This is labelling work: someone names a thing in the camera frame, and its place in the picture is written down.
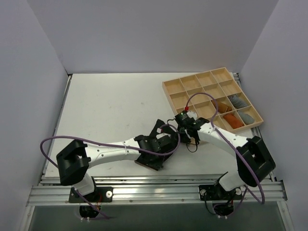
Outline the black pinstriped underwear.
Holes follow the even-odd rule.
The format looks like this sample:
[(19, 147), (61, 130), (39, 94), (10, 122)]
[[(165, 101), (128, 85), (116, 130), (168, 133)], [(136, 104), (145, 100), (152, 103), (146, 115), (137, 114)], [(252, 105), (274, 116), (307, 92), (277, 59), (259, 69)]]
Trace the black pinstriped underwear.
[(153, 169), (155, 171), (159, 171), (163, 169), (163, 164), (167, 161), (172, 154), (170, 155), (152, 155), (152, 154), (141, 154), (137, 160), (135, 160), (136, 164), (139, 164), (143, 167), (147, 167)]

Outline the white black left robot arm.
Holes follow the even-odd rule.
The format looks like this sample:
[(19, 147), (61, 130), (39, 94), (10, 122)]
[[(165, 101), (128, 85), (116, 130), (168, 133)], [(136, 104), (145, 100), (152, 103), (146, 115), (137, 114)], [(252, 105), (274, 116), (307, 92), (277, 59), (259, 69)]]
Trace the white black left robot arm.
[(139, 135), (121, 142), (98, 143), (72, 140), (56, 156), (60, 183), (73, 186), (86, 202), (97, 196), (94, 180), (88, 169), (117, 161), (136, 161), (143, 155), (165, 157), (173, 154), (179, 147), (180, 135), (173, 125), (157, 120), (149, 136)]

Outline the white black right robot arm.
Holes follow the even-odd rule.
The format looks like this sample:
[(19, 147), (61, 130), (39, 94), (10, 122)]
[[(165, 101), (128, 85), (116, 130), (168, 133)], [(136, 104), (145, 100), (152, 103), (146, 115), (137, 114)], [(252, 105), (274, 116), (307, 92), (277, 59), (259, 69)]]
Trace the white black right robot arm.
[(276, 167), (264, 141), (258, 136), (239, 136), (204, 118), (176, 118), (175, 121), (180, 132), (184, 133), (182, 140), (194, 138), (195, 141), (205, 141), (234, 156), (237, 169), (220, 177), (214, 186), (214, 194), (218, 198), (226, 198), (232, 190), (244, 185), (257, 187)]

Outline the brown rolled cloth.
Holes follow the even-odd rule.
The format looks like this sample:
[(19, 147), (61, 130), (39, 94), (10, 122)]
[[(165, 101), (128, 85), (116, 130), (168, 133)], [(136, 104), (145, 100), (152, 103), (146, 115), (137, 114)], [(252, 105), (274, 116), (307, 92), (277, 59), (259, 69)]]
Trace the brown rolled cloth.
[(221, 114), (232, 111), (232, 108), (225, 103), (214, 100), (212, 100), (211, 102), (215, 107), (217, 107), (218, 112)]

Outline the orange rolled cloth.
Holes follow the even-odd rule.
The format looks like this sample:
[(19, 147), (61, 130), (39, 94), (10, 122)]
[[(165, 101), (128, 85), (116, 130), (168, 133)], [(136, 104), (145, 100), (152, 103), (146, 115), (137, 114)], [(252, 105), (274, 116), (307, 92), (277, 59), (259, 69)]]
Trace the orange rolled cloth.
[(238, 118), (236, 118), (234, 116), (234, 114), (225, 114), (223, 116), (223, 118), (228, 122), (228, 124), (233, 128), (233, 129), (237, 129), (237, 128), (241, 128), (244, 126), (244, 123), (239, 120)]

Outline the wooden compartment tray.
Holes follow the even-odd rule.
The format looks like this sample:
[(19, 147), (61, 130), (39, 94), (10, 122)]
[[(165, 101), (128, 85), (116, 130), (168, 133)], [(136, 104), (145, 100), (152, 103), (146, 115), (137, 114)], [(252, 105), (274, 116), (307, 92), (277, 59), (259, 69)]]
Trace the wooden compartment tray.
[(174, 114), (188, 109), (230, 132), (264, 122), (243, 92), (238, 73), (225, 67), (164, 81), (162, 87)]

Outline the grey striped rolled cloth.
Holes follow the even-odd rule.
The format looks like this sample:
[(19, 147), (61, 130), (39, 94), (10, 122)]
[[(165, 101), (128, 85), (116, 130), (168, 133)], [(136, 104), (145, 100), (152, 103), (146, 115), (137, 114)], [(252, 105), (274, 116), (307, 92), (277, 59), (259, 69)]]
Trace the grey striped rolled cloth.
[(236, 109), (241, 109), (248, 106), (248, 104), (237, 95), (231, 95), (228, 98)]

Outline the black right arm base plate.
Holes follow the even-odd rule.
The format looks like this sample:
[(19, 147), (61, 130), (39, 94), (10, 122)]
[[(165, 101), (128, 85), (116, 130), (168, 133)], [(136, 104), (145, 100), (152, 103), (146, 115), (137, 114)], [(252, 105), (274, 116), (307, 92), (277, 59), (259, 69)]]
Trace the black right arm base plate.
[(240, 188), (231, 191), (225, 191), (220, 185), (199, 185), (200, 200), (202, 201), (229, 201), (240, 200), (242, 191)]

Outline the aluminium rail frame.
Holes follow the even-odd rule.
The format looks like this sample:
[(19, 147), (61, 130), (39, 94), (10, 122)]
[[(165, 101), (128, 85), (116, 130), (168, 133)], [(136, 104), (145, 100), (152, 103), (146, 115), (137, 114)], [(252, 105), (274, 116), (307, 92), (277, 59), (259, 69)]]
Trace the aluminium rail frame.
[[(95, 141), (123, 140), (144, 132), (157, 119), (172, 116), (163, 81), (184, 73), (71, 74), (55, 134), (71, 134)], [(192, 205), (200, 203), (197, 186), (213, 182), (224, 170), (234, 169), (232, 158), (210, 144), (199, 154), (180, 148), (159, 172), (124, 162), (96, 167), (92, 171), (99, 186), (114, 188), (112, 205)], [(270, 173), (262, 184), (266, 203), (254, 199), (252, 189), (244, 199), (254, 210), (236, 212), (246, 230), (292, 231), (284, 184)]]

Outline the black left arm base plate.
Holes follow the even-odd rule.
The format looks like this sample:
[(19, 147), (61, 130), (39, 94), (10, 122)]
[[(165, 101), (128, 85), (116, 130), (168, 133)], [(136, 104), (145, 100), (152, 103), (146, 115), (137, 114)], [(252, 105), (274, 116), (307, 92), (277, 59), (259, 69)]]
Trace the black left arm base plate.
[[(94, 192), (83, 197), (91, 203), (110, 203), (113, 200), (113, 187), (97, 187)], [(73, 188), (70, 190), (69, 203), (86, 203)]]

